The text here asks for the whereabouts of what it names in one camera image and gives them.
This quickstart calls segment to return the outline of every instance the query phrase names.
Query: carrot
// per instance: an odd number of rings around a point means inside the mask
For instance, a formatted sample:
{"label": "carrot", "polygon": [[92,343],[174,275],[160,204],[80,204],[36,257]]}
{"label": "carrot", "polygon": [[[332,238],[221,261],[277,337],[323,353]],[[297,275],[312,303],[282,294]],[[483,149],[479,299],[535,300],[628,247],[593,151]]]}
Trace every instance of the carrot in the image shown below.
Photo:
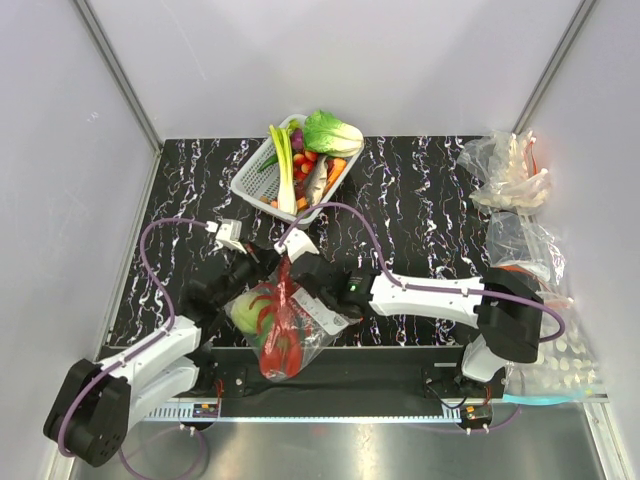
{"label": "carrot", "polygon": [[347,162],[342,158],[334,158],[333,159],[333,168],[331,169],[331,173],[329,174],[329,179],[327,180],[327,186],[324,189],[324,193],[326,194],[331,187],[336,183],[344,169],[347,167]]}

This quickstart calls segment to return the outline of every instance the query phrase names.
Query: leek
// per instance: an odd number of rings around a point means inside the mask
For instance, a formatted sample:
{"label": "leek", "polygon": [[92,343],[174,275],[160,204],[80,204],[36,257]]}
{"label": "leek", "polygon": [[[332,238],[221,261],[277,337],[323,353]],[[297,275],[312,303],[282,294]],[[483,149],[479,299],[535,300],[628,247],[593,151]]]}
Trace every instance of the leek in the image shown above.
{"label": "leek", "polygon": [[280,187],[278,189],[278,209],[295,215],[298,212],[296,195],[293,188],[293,151],[289,142],[289,134],[286,128],[274,128],[269,126],[269,132],[273,139],[278,155],[280,167]]}

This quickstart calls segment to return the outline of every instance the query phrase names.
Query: plastic bag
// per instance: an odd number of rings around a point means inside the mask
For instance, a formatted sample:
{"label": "plastic bag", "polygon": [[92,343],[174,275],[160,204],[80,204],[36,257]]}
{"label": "plastic bag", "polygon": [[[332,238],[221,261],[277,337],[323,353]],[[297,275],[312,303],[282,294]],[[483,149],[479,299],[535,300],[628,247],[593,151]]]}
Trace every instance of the plastic bag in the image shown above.
{"label": "plastic bag", "polygon": [[[602,386],[598,365],[578,326],[574,302],[567,294],[566,260],[560,239],[544,226],[508,212],[492,215],[487,231],[492,267],[519,272],[537,282],[537,294],[565,321],[566,332],[541,343],[534,364],[515,364],[508,372],[506,400],[550,405],[590,395]],[[542,316],[541,336],[553,334],[557,322]]]}
{"label": "plastic bag", "polygon": [[258,356],[260,371],[273,381],[294,377],[351,323],[295,284],[284,258],[269,282],[225,306]]}
{"label": "plastic bag", "polygon": [[491,265],[524,268],[547,287],[563,287],[560,293],[566,293],[566,260],[559,244],[558,235],[539,223],[509,212],[491,216],[487,230],[487,251]]}
{"label": "plastic bag", "polygon": [[544,204],[551,188],[549,172],[538,172],[533,143],[531,131],[519,136],[493,132],[464,146],[458,164],[484,183],[469,196],[478,210],[529,215]]}

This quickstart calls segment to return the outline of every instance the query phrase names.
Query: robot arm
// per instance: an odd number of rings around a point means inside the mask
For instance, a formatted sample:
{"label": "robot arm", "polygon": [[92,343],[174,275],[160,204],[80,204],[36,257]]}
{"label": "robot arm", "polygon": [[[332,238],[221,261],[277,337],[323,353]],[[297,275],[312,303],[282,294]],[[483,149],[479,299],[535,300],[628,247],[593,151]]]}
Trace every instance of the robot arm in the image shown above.
{"label": "robot arm", "polygon": [[200,383],[209,383],[203,385],[207,390],[213,386],[214,369],[201,369],[198,350],[224,322],[224,305],[247,283],[267,278],[280,261],[274,250],[240,242],[240,222],[209,222],[208,230],[216,233],[221,246],[242,255],[212,283],[191,286],[186,292],[186,316],[176,317],[173,328],[161,337],[149,335],[99,364],[80,360],[67,373],[44,426],[44,434],[53,441],[85,386],[120,365],[82,398],[64,432],[65,448],[94,467],[107,462],[131,427],[167,399]]}
{"label": "robot arm", "polygon": [[294,230],[280,248],[292,262],[291,276],[330,309],[351,318],[368,313],[444,318],[480,331],[460,361],[462,376],[489,382],[509,362],[534,363],[538,357],[542,312],[507,300],[460,293],[434,293],[409,286],[452,288],[462,292],[493,290],[527,298],[538,297],[509,272],[491,269],[484,278],[438,280],[396,275],[399,287],[380,272],[341,272],[319,254],[313,242]]}

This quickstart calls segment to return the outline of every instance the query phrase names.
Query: white plastic basket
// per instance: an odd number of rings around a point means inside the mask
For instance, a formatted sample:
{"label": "white plastic basket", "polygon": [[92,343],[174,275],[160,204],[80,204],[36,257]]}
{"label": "white plastic basket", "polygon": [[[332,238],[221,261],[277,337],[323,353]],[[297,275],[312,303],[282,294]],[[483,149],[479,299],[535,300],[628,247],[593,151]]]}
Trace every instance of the white plastic basket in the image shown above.
{"label": "white plastic basket", "polygon": [[[284,122],[280,124],[281,127],[286,127],[289,125],[291,120],[298,120],[300,125],[304,125],[304,122],[307,119],[306,115],[291,115],[287,117]],[[342,181],[345,179],[351,167],[355,165],[356,160],[362,153],[362,148],[356,153],[353,157],[345,158],[347,162],[347,166],[342,172],[342,175],[333,186],[329,189],[327,194],[322,199],[322,202],[328,201],[333,193],[338,189]],[[276,153],[276,148],[273,145],[273,140],[271,137],[267,138],[267,140],[260,145],[260,148],[254,153],[247,163],[245,163],[242,168],[236,173],[233,180],[231,180],[231,191],[243,198],[245,201],[249,202],[258,210],[263,210],[265,212],[270,213],[274,217],[279,218],[280,220],[293,223],[295,220],[295,216],[290,215],[288,213],[281,212],[277,208],[272,207],[271,205],[260,200],[260,197],[267,197],[269,202],[272,200],[276,200],[278,198],[278,189],[280,187],[280,168],[278,164],[272,165],[268,167],[265,171],[258,173],[258,169],[260,166],[274,153]],[[311,212],[307,217],[304,218],[299,224],[298,227],[302,230],[306,229],[311,225],[311,223],[316,219],[316,217],[320,214],[320,209]]]}

